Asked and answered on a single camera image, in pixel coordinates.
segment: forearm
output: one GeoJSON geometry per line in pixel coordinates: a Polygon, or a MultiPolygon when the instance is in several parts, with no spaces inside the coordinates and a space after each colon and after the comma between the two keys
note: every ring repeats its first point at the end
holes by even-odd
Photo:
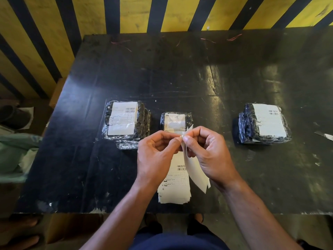
{"type": "Polygon", "coordinates": [[[135,182],[81,250],[129,248],[154,193],[151,188],[135,182]]]}
{"type": "Polygon", "coordinates": [[[301,249],[240,177],[220,190],[251,249],[301,249]]]}

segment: yellow and black striped wall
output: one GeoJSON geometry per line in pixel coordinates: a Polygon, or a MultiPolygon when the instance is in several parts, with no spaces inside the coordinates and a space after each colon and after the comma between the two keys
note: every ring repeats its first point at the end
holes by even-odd
{"type": "Polygon", "coordinates": [[[0,98],[50,98],[86,34],[333,25],[333,0],[0,0],[0,98]]]}

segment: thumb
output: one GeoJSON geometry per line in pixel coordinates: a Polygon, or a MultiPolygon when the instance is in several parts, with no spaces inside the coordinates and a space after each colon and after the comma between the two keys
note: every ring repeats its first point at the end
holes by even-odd
{"type": "Polygon", "coordinates": [[[187,136],[185,135],[183,137],[183,141],[185,142],[186,146],[192,150],[192,152],[195,153],[196,156],[200,156],[203,153],[206,152],[206,149],[204,149],[203,147],[201,147],[198,142],[192,138],[191,136],[187,136]]]}
{"type": "Polygon", "coordinates": [[[181,146],[181,138],[180,137],[173,138],[170,140],[168,146],[163,150],[163,153],[173,155],[180,146],[181,146]]]}

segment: black table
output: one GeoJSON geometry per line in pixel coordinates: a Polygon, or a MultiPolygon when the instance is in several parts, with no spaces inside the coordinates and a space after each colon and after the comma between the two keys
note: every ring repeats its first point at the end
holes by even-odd
{"type": "MultiPolygon", "coordinates": [[[[235,166],[273,213],[333,210],[333,27],[323,31],[205,31],[86,36],[51,117],[16,212],[111,212],[136,177],[136,150],[101,137],[106,102],[141,100],[152,112],[192,112],[224,135],[235,166]],[[242,33],[234,41],[228,38],[242,33]],[[282,107],[292,141],[240,145],[233,122],[246,102],[282,107]]],[[[184,205],[161,213],[228,212],[194,184],[184,205]]]]}

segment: plastic-wrapped package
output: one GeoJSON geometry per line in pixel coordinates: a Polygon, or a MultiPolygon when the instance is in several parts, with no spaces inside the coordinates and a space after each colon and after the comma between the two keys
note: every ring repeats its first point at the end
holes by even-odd
{"type": "Polygon", "coordinates": [[[106,104],[102,137],[109,140],[140,139],[145,135],[145,108],[141,101],[106,104]]]}
{"type": "Polygon", "coordinates": [[[182,134],[193,125],[192,113],[164,112],[160,125],[161,130],[182,134]]]}
{"type": "Polygon", "coordinates": [[[245,144],[284,143],[291,131],[281,108],[276,105],[246,103],[239,113],[239,139],[245,144]]]}
{"type": "MultiPolygon", "coordinates": [[[[142,137],[145,138],[150,135],[150,121],[151,121],[151,112],[147,109],[145,110],[145,121],[144,121],[144,136],[142,137]]],[[[117,148],[120,150],[128,150],[128,149],[138,149],[138,144],[139,144],[140,139],[135,139],[135,140],[117,140],[117,148]]]]}

